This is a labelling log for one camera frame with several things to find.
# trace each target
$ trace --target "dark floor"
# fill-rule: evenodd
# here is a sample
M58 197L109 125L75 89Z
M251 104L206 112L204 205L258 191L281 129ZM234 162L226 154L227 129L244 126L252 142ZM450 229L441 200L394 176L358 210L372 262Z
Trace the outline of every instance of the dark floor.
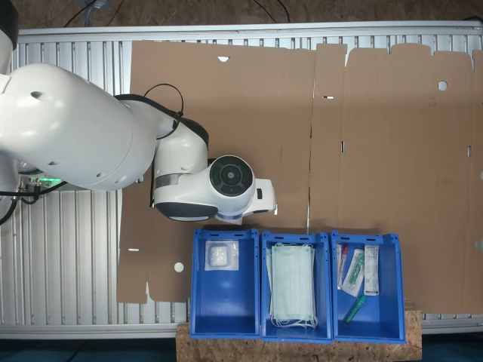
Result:
M0 340L0 361L171 362L176 360L175 346L174 339ZM423 361L483 361L483 333L423 336Z
M105 26L122 0L96 10L91 26ZM78 0L12 0L21 29L62 27L80 9ZM279 23L287 17L277 0L258 0ZM482 0L281 0L292 23L375 20L462 20L483 16ZM78 17L70 26L79 26ZM254 0L125 0L111 26L273 23Z

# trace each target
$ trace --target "hole in cardboard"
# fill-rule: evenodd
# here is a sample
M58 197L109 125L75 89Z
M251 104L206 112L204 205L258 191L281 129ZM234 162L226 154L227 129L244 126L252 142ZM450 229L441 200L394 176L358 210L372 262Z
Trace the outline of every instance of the hole in cardboard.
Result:
M177 262L176 264L174 264L174 270L175 270L177 273L181 273L181 272L184 270L184 265L183 265L183 263L181 263L181 262Z
M440 91L446 91L448 89L448 83L446 83L445 81L440 81L438 83L438 89Z

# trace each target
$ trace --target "cardboard flap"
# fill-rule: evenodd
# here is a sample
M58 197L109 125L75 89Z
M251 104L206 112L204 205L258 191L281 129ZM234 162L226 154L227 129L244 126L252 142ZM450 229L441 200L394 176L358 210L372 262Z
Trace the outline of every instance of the cardboard flap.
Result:
M272 180L278 216L249 216L242 228L305 232L314 66L315 53L304 50L136 41L131 93L144 94L158 83L175 85L185 117L210 134L210 158L237 155L256 178ZM157 87L149 98L180 109L180 96L169 87ZM124 190L118 301L145 302L147 281L155 301L185 302L193 231L207 223L173 222L149 209L149 180L146 174L144 183ZM136 255L126 251L135 238L143 239ZM183 272L175 272L175 262L184 264Z
M483 307L483 51L474 51L473 129L469 232L466 242L464 305L470 313Z
M318 48L317 60L327 51ZM328 73L319 71L317 65L316 82ZM356 48L343 78L342 116L335 115L341 131L331 132L337 141L324 132L337 121L314 111L312 160L319 143L331 147L311 162L311 228L399 234L405 297L428 313L464 312L473 99L468 54L432 57L418 44L396 45L391 54ZM336 163L338 174L327 168ZM315 192L330 202L317 202ZM337 214L328 210L335 204Z

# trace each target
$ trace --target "green syringe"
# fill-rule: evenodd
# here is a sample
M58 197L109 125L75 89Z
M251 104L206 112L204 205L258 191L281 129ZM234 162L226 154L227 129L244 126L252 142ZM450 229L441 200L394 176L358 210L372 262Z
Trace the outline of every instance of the green syringe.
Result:
M361 298L359 298L357 300L357 302L355 302L355 304L350 309L349 313L347 313L347 316L344 318L344 323L345 324L349 324L350 321L352 319L354 319L355 315L357 314L357 312L359 311L359 309L362 307L362 305L364 304L364 302L365 302L365 296L361 296Z

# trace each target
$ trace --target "syringe package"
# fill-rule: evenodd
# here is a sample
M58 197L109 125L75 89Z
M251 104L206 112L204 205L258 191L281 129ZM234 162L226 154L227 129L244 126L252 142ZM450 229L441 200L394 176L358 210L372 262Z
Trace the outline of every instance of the syringe package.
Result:
M342 284L342 290L351 296L357 297L364 280L364 251L361 249L354 250L354 256L350 262L346 279Z

